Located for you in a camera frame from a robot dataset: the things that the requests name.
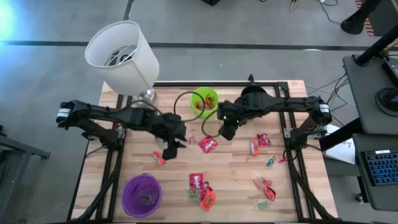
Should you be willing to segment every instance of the table leg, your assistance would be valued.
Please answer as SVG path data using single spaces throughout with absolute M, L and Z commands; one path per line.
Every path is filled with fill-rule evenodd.
M 40 156 L 42 159 L 48 159 L 50 157 L 50 153 L 43 151 L 41 149 L 37 149 L 35 147 L 32 146 L 28 146 L 24 143 L 21 143 L 19 141 L 15 141 L 12 140 L 8 137 L 2 136 L 0 135 L 0 145 L 1 146 L 6 146 L 6 147 L 10 147 L 11 149 L 15 149 L 15 150 L 23 150 L 25 152 L 28 152 L 32 155 L 38 155 Z
M 321 140 L 319 140 L 319 144 L 322 151 L 326 151 L 333 146 L 342 143 L 343 141 L 349 140 L 352 138 L 354 133 L 363 133 L 361 120 L 359 118 L 356 118 L 352 122 L 344 125 L 334 133 L 321 138 Z

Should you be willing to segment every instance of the lamp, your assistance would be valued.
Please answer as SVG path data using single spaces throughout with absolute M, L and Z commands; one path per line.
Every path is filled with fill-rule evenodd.
M 159 63 L 138 24 L 121 21 L 101 29 L 90 40 L 86 61 L 115 92 L 153 103 Z

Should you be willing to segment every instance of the white lampshade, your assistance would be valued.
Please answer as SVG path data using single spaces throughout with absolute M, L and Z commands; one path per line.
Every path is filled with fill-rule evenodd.
M 136 47 L 132 59 L 109 65 L 115 51 Z M 159 63 L 139 26 L 121 21 L 100 30 L 86 48 L 86 60 L 115 92 L 136 95 L 152 88 L 159 76 Z

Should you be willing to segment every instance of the candy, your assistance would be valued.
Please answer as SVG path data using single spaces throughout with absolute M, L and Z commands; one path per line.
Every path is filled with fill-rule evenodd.
M 256 155 L 259 154 L 259 149 L 258 149 L 258 147 L 257 147 L 257 142 L 256 142 L 256 140 L 253 140 L 253 141 L 250 143 L 250 152 L 251 152 L 251 154 L 254 155 L 254 156 L 256 156 Z
M 198 109 L 198 110 L 203 110 L 203 108 L 205 109 L 205 110 L 212 110 L 212 109 L 214 109 L 214 99 L 210 96 L 210 95 L 207 95 L 207 96 L 205 96 L 205 105 L 203 105 L 203 102 L 202 101 L 197 101 L 196 103 L 195 103 L 195 106 L 196 106 L 196 108 Z
M 266 166 L 267 166 L 267 167 L 272 166 L 272 165 L 274 164 L 275 160 L 276 160 L 275 156 L 271 156 L 271 157 L 267 160 Z
M 187 198 L 190 201 L 199 202 L 200 201 L 200 191 L 197 189 L 187 190 Z
M 156 137 L 155 141 L 156 141 L 157 146 L 159 146 L 160 149 L 166 148 L 167 144 L 166 144 L 166 141 L 164 141 L 163 139 Z
M 198 145 L 203 150 L 203 152 L 208 154 L 218 145 L 218 142 L 212 136 L 206 136 L 204 139 L 198 142 Z
M 203 200 L 200 203 L 200 206 L 204 210 L 209 211 L 210 208 L 213 206 L 215 198 L 216 194 L 214 192 L 211 192 L 210 190 L 207 190 Z
M 195 136 L 193 134 L 189 134 L 189 147 L 195 147 Z
M 189 174 L 189 186 L 192 189 L 203 190 L 203 173 Z
M 158 164 L 164 164 L 164 163 L 165 163 L 165 160 L 162 159 L 162 153 L 161 153 L 161 152 L 159 152 L 159 151 L 154 151 L 154 152 L 152 153 L 152 156 L 155 158 L 155 160 L 156 160 L 156 162 L 157 162 Z
M 270 205 L 270 203 L 268 201 L 265 201 L 265 202 L 258 203 L 257 208 L 262 210 L 262 209 L 268 208 L 269 205 Z
M 287 161 L 287 160 L 286 160 L 285 158 L 283 158 L 283 159 L 279 159 L 279 160 L 278 160 L 278 163 L 281 164 L 281 163 L 284 163 L 284 162 L 286 162 L 286 161 Z
M 267 134 L 258 134 L 257 138 L 259 140 L 259 147 L 267 147 L 272 145 L 271 140 L 269 140 Z
M 206 194 L 207 190 L 209 190 L 211 192 L 213 191 L 213 189 L 209 186 L 209 182 L 205 181 L 203 183 L 203 190 L 200 192 L 200 200 L 201 201 L 203 200 L 203 198 L 205 198 L 205 194 Z
M 275 190 L 273 190 L 272 188 L 266 186 L 264 188 L 264 194 L 267 196 L 267 198 L 269 198 L 269 200 L 271 200 L 271 201 L 275 200 L 276 193 L 275 193 Z
M 271 180 L 267 180 L 267 179 L 263 179 L 262 180 L 262 183 L 265 185 L 265 186 L 271 186 L 272 185 L 272 181 Z

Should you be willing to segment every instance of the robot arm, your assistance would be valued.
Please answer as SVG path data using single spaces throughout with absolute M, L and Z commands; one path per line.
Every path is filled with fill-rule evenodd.
M 88 134 L 99 137 L 100 141 L 108 147 L 117 145 L 118 132 L 114 129 L 105 129 L 91 119 L 117 122 L 126 128 L 135 131 L 147 131 L 167 141 L 168 148 L 164 149 L 163 153 L 165 160 L 176 158 L 177 148 L 185 147 L 175 138 L 187 141 L 185 139 L 185 123 L 176 114 L 157 114 L 155 110 L 147 108 L 115 109 L 76 100 L 63 102 L 60 106 L 61 109 L 56 119 L 59 128 L 81 128 Z

